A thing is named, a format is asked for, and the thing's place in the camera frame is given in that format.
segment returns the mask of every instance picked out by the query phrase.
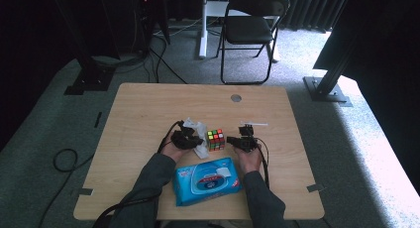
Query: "person's right hand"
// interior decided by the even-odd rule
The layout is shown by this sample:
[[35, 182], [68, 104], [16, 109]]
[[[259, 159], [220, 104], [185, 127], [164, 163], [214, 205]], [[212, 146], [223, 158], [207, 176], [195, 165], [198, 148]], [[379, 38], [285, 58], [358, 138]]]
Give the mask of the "person's right hand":
[[259, 149], [255, 149], [249, 153], [244, 152], [241, 149], [234, 147], [235, 153], [238, 155], [239, 164], [241, 170], [244, 174], [247, 174], [250, 171], [259, 171], [262, 165], [262, 156]]

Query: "metal base plate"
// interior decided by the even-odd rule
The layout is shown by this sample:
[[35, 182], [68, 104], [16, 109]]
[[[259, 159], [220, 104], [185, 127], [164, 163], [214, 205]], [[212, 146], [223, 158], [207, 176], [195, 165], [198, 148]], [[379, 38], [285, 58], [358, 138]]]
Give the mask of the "metal base plate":
[[311, 95], [312, 100], [314, 101], [325, 101], [325, 102], [338, 102], [342, 107], [352, 107], [353, 104], [350, 101], [348, 96], [343, 95], [342, 90], [337, 84], [333, 90], [327, 95], [318, 93], [317, 87], [319, 82], [322, 80], [322, 77], [312, 77], [306, 76], [303, 77], [303, 81], [308, 88], [309, 94]]
[[98, 66], [98, 68], [101, 72], [97, 80], [92, 82], [84, 81], [84, 71], [82, 70], [73, 85], [67, 87], [64, 95], [83, 95], [84, 91], [107, 91], [114, 75], [115, 67]]

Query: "table top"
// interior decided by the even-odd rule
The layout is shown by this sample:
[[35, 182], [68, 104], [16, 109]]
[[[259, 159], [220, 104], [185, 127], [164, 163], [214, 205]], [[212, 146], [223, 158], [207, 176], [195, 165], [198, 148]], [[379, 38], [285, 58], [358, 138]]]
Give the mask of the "table top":
[[[242, 100], [235, 102], [232, 95], [239, 95]], [[267, 123], [267, 126], [254, 126], [254, 135], [268, 148], [270, 189], [286, 204], [284, 218], [319, 219], [324, 216], [319, 192], [307, 189], [315, 180], [284, 88], [123, 83], [83, 185], [83, 188], [93, 189], [93, 193], [79, 195], [74, 217], [94, 220], [106, 208], [118, 203], [132, 189], [142, 167], [157, 151], [170, 126], [188, 117], [206, 124], [208, 130], [222, 129], [225, 137], [239, 137], [242, 121]], [[231, 157], [238, 165], [230, 144], [224, 150], [209, 154], [209, 158], [200, 160], [195, 153], [188, 153], [177, 166], [225, 157]], [[251, 218], [243, 190], [191, 206], [176, 207], [170, 182], [160, 196], [157, 219]]]

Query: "rubik's cube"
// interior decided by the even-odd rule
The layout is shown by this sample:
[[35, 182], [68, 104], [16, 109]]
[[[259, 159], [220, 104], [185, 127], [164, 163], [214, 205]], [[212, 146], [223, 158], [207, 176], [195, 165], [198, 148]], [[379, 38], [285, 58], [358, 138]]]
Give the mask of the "rubik's cube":
[[222, 129], [208, 131], [207, 139], [209, 141], [209, 151], [220, 151], [225, 149], [225, 136]]

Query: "gray carpet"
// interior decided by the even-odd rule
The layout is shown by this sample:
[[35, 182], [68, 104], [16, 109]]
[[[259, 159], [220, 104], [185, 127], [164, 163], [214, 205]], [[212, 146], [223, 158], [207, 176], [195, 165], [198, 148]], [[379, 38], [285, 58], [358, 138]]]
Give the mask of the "gray carpet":
[[[325, 217], [320, 220], [288, 221], [290, 227], [418, 227], [419, 196], [399, 165], [382, 130], [360, 93], [357, 83], [341, 77], [339, 85], [353, 107], [312, 101], [303, 76], [323, 76], [312, 66], [328, 34], [283, 30], [278, 49], [281, 61], [274, 63], [265, 85], [286, 88], [302, 141], [321, 191]], [[181, 31], [171, 36], [162, 57], [188, 83], [221, 84], [220, 58], [213, 58], [218, 37], [209, 34], [208, 58], [198, 58], [199, 33]], [[154, 38], [152, 49], [162, 54], [164, 45]], [[264, 77], [266, 51], [258, 58], [237, 59], [247, 53], [230, 53], [227, 73], [231, 78]], [[133, 58], [123, 57], [122, 61]], [[107, 63], [117, 61], [97, 57]], [[80, 67], [71, 61], [57, 73], [32, 113], [0, 154], [0, 227], [38, 227], [55, 193], [68, 172], [53, 167], [54, 155], [66, 148], [78, 152], [77, 164], [96, 149], [118, 86], [123, 82], [155, 82], [152, 68], [155, 55], [134, 65], [117, 68], [108, 91], [86, 91], [83, 95], [63, 95], [77, 77]], [[159, 83], [182, 83], [159, 64]], [[102, 116], [96, 125], [98, 113]], [[74, 156], [57, 159], [61, 168], [71, 168]], [[42, 227], [91, 227], [92, 221], [72, 216], [90, 163], [72, 173], [67, 185], [48, 211]], [[173, 223], [170, 227], [202, 227], [202, 222]]]

